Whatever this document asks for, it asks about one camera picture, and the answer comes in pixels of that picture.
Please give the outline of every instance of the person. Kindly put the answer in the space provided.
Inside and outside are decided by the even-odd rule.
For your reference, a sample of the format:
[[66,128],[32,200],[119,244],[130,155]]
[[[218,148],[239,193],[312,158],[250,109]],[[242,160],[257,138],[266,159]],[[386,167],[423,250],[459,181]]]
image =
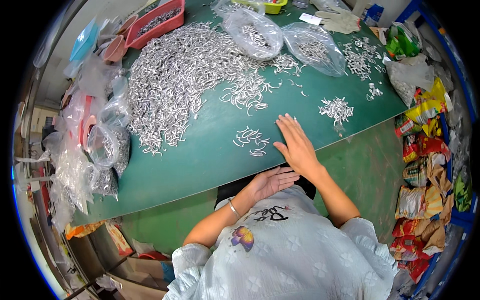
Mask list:
[[[318,162],[298,121],[285,114],[276,124],[287,145],[273,145],[289,167],[256,175],[191,230],[172,254],[176,279],[164,299],[388,297],[397,263],[387,245]],[[332,222],[294,185],[300,175]]]

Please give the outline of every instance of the green floor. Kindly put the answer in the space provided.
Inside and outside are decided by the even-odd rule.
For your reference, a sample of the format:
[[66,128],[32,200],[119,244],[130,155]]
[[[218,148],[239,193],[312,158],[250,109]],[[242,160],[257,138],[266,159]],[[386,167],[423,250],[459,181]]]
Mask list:
[[[317,151],[318,160],[360,210],[372,221],[380,242],[390,243],[395,225],[398,189],[403,184],[402,139],[393,119]],[[157,251],[172,253],[202,218],[213,211],[216,189],[123,216],[128,240],[153,243]],[[327,212],[317,193],[315,206]]]

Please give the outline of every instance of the yellow plastic basket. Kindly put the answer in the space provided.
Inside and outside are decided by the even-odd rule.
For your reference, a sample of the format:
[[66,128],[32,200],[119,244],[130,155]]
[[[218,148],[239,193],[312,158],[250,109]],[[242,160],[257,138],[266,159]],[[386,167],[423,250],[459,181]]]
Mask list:
[[278,14],[282,6],[286,5],[288,0],[277,0],[277,3],[265,2],[265,13]]

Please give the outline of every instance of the work glove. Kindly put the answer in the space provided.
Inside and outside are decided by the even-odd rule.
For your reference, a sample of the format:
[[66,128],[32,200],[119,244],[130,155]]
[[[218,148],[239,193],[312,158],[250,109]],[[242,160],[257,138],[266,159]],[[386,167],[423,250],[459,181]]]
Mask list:
[[360,18],[342,8],[328,5],[335,12],[316,12],[315,16],[322,18],[320,24],[325,30],[332,30],[343,34],[360,31]]

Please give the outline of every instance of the red plastic basket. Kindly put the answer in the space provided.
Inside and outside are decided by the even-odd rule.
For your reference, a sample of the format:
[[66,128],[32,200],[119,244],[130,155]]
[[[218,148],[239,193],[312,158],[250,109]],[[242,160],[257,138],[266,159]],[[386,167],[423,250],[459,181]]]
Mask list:
[[[139,38],[137,38],[138,31],[143,26],[147,25],[148,22],[153,20],[155,17],[169,12],[174,8],[181,7],[180,13],[173,18],[166,20],[165,22],[158,24],[154,28],[150,29]],[[132,47],[135,49],[142,49],[146,46],[149,40],[155,37],[160,37],[167,32],[172,31],[175,28],[178,28],[183,25],[183,12],[185,11],[185,0],[172,0],[169,1],[157,8],[151,10],[150,12],[146,13],[143,17],[135,21],[130,31],[127,35],[127,41],[125,43],[125,47]]]

